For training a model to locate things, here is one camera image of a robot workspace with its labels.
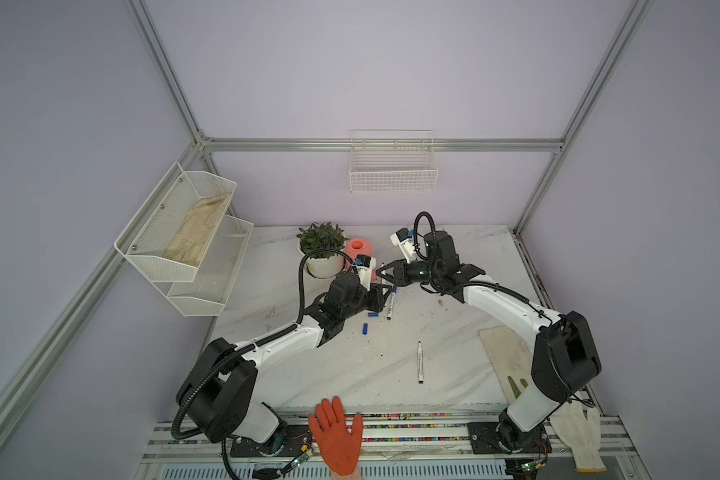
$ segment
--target white marker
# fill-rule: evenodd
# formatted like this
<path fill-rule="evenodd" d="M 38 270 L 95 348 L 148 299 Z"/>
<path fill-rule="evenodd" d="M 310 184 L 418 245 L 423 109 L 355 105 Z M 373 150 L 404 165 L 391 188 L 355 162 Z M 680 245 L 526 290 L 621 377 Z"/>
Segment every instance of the white marker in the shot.
<path fill-rule="evenodd" d="M 387 310 L 387 320 L 392 320 L 392 305 L 394 304 L 394 296 L 398 293 L 398 286 L 392 287 L 392 293 L 389 295 L 389 309 Z"/>
<path fill-rule="evenodd" d="M 424 383 L 424 351 L 422 343 L 418 343 L 418 382 Z"/>

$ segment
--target white mesh basket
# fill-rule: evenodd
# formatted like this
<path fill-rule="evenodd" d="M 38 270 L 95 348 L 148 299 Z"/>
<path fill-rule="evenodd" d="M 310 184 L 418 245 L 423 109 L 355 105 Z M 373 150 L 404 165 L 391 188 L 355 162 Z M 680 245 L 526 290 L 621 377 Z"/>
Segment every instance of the white mesh basket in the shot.
<path fill-rule="evenodd" d="M 349 189 L 356 194 L 434 191 L 432 130 L 353 130 Z"/>
<path fill-rule="evenodd" d="M 223 205 L 227 211 L 235 191 L 235 182 L 203 171 L 183 171 L 155 208 L 144 227 L 125 252 L 125 258 L 150 282 L 192 282 L 210 250 L 212 241 L 200 255 L 197 266 L 164 257 L 168 244 L 181 228 L 186 213 L 202 198 L 230 194 Z M 212 239 L 221 225 L 219 221 L 209 232 Z"/>
<path fill-rule="evenodd" d="M 184 316 L 216 316 L 224 311 L 240 271 L 253 224 L 225 215 L 195 281 L 173 283 L 168 300 Z"/>

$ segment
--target white glove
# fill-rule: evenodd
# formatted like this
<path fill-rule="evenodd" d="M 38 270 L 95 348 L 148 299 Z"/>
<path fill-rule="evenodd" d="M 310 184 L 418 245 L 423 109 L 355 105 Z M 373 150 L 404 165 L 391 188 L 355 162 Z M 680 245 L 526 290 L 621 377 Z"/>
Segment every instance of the white glove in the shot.
<path fill-rule="evenodd" d="M 600 454 L 600 412 L 588 408 L 586 418 L 581 402 L 564 403 L 550 416 L 550 423 L 557 437 L 574 453 L 578 472 L 604 472 Z"/>

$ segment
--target robotic arm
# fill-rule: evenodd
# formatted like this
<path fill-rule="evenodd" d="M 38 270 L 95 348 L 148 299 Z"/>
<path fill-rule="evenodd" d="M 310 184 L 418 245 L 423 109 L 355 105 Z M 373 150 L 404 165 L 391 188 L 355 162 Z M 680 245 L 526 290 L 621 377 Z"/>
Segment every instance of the robotic arm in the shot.
<path fill-rule="evenodd" d="M 432 230 L 424 235 L 425 254 L 417 242 L 418 222 L 423 216 L 429 219 Z M 496 431 L 498 447 L 518 452 L 549 414 L 600 372 L 600 360 L 586 319 L 576 312 L 546 310 L 495 283 L 476 266 L 461 264 L 451 236 L 435 230 L 426 212 L 417 216 L 413 231 L 400 229 L 391 239 L 400 247 L 404 259 L 377 269 L 381 278 L 396 286 L 420 283 L 427 292 L 450 295 L 479 308 L 514 330 L 533 352 L 533 381 L 499 415 Z M 306 259 L 307 256 L 302 260 L 299 275 Z M 391 292 L 390 285 L 371 283 L 374 258 L 360 255 L 350 261 L 353 262 L 350 270 L 339 274 L 328 292 L 307 308 L 300 277 L 296 321 L 268 332 L 266 337 L 237 345 L 224 339 L 211 342 L 176 394 L 180 410 L 174 418 L 173 437 L 181 439 L 204 433 L 212 442 L 220 442 L 231 435 L 243 436 L 259 443 L 259 451 L 264 455 L 275 454 L 282 446 L 286 424 L 266 404 L 250 403 L 258 373 L 330 341 L 342 331 L 347 318 L 364 310 L 381 311 Z M 227 373 L 230 374 L 227 380 L 219 378 L 219 374 Z M 185 414 L 198 428 L 180 431 Z"/>

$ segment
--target marble tabletop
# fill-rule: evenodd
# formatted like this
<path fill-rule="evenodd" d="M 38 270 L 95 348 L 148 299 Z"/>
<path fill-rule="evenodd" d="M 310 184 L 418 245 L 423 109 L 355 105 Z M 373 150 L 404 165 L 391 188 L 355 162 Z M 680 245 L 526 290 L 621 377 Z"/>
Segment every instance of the marble tabletop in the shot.
<path fill-rule="evenodd" d="M 401 226 L 346 226 L 346 236 L 373 245 L 378 264 L 402 258 L 389 236 Z M 505 225 L 439 226 L 454 239 L 461 262 L 475 264 L 494 280 L 533 301 L 538 298 Z M 212 339 L 247 340 L 294 320 L 298 314 L 298 228 L 257 226 L 230 302 Z M 305 274 L 307 305 L 328 290 L 330 280 Z M 363 323 L 368 334 L 362 334 Z M 450 296 L 419 286 L 398 288 L 392 320 L 347 319 L 335 339 L 304 352 L 256 381 L 254 401 L 280 409 L 310 409 L 340 396 L 353 411 L 458 411 L 506 404 L 478 331 L 499 326 L 492 316 Z M 424 349 L 424 383 L 418 383 L 417 344 Z"/>

